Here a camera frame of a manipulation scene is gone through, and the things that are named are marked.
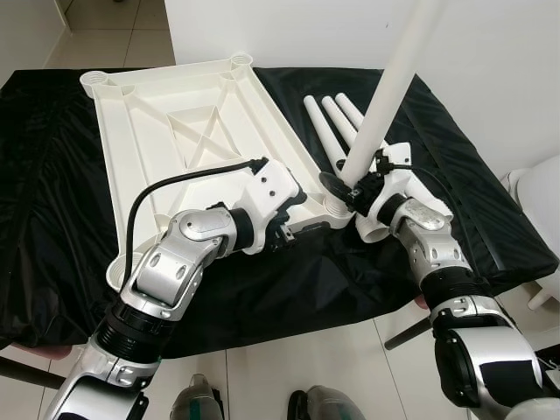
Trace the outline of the grey green right robot leg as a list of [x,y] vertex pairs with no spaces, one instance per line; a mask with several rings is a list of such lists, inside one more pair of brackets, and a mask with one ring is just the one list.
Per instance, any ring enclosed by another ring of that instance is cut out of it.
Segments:
[[338,389],[297,389],[289,397],[285,420],[367,420],[361,410]]

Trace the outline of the grey green left robot leg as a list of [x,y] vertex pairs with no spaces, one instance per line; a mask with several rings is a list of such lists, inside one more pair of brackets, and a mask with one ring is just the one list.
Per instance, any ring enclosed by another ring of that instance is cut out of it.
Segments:
[[203,374],[194,374],[171,407],[171,420],[225,420],[221,393]]

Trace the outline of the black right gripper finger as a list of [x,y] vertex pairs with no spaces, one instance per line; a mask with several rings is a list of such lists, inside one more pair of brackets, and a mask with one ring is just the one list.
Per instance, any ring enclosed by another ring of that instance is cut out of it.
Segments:
[[352,204],[354,201],[354,189],[341,180],[336,173],[322,171],[318,175],[320,184],[326,192],[330,193],[335,199],[343,201],[344,204]]

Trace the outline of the white domed appliance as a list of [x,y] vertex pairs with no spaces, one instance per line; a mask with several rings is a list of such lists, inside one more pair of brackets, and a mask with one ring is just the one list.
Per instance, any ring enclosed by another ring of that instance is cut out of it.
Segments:
[[560,256],[560,156],[510,171],[501,181],[549,249]]

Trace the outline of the white plastic children table top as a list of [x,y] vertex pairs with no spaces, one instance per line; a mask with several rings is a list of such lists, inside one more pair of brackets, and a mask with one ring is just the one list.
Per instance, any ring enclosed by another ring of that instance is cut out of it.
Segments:
[[118,235],[127,233],[138,193],[158,180],[266,157],[283,163],[305,193],[289,209],[300,232],[328,211],[319,165],[267,92],[248,55],[122,73],[88,71],[81,88],[94,102]]

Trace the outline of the dark metal table leg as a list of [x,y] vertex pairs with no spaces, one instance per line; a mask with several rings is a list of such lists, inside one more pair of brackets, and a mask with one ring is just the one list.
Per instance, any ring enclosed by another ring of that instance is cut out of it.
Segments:
[[44,369],[28,367],[20,361],[5,359],[3,356],[0,356],[0,376],[48,389],[60,389],[67,380],[64,376],[49,373]]
[[421,318],[415,324],[409,325],[404,331],[398,332],[391,339],[384,341],[385,351],[392,351],[401,345],[408,343],[409,340],[415,339],[417,336],[431,330],[431,320],[428,318]]

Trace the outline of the grey green robot leg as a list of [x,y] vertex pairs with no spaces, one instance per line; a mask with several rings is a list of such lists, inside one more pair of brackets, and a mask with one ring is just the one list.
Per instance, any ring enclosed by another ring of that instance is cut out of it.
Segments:
[[221,393],[203,374],[194,374],[171,407],[171,420],[225,420]]
[[285,420],[367,420],[361,410],[338,389],[297,389],[289,397]]

